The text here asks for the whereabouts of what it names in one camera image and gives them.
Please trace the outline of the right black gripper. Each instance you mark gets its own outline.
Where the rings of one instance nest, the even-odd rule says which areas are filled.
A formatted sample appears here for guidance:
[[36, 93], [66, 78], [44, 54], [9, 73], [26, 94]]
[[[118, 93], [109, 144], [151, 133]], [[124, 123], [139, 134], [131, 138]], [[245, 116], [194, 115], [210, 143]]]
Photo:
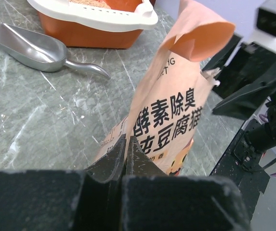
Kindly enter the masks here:
[[276, 95], [276, 54], [241, 40], [239, 35], [233, 35], [202, 70], [220, 70], [214, 77], [220, 85], [212, 91], [223, 100], [212, 113], [247, 120], [267, 97]]

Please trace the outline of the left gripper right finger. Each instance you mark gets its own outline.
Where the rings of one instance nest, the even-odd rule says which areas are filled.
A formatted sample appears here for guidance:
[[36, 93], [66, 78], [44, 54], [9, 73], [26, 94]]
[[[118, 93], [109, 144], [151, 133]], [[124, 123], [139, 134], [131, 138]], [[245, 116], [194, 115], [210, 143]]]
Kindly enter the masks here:
[[122, 179], [124, 231], [249, 231], [250, 219], [237, 186], [222, 176], [134, 174], [135, 137], [128, 142]]

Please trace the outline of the metal litter scoop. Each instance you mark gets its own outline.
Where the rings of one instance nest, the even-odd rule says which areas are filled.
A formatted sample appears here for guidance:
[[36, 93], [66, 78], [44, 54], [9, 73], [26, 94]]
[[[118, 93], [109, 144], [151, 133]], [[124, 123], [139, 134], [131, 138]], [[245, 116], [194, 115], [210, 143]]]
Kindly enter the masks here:
[[0, 24], [0, 48], [20, 63], [39, 71], [56, 72], [66, 66], [106, 79], [111, 78], [99, 65], [69, 60], [63, 42], [14, 25]]

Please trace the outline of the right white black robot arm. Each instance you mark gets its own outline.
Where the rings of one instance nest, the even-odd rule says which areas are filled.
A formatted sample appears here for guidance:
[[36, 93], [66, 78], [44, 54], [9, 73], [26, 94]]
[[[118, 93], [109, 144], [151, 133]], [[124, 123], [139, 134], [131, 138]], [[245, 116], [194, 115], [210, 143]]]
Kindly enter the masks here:
[[212, 110], [214, 115], [248, 120], [266, 103], [267, 122], [247, 135], [257, 151], [276, 146], [276, 54], [256, 42], [249, 44], [233, 35], [228, 44], [203, 68], [219, 68], [215, 79], [220, 85], [213, 91], [222, 98]]

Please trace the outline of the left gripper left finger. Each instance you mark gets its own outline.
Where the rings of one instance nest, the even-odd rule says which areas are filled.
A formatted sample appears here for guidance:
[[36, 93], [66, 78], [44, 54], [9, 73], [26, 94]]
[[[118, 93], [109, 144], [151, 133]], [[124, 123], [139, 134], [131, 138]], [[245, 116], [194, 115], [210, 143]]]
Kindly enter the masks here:
[[125, 145], [84, 170], [0, 170], [0, 231], [117, 231]]

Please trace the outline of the peach cat litter bag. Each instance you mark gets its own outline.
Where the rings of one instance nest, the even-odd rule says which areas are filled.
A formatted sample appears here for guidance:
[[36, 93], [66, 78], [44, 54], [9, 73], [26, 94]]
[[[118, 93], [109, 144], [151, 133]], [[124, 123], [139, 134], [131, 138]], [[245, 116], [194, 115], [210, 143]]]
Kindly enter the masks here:
[[178, 175], [192, 144], [218, 68], [200, 63], [232, 38], [235, 25], [194, 0], [182, 0], [179, 16], [138, 84], [129, 114], [103, 140], [96, 156], [120, 136], [134, 136], [146, 156], [167, 175]]

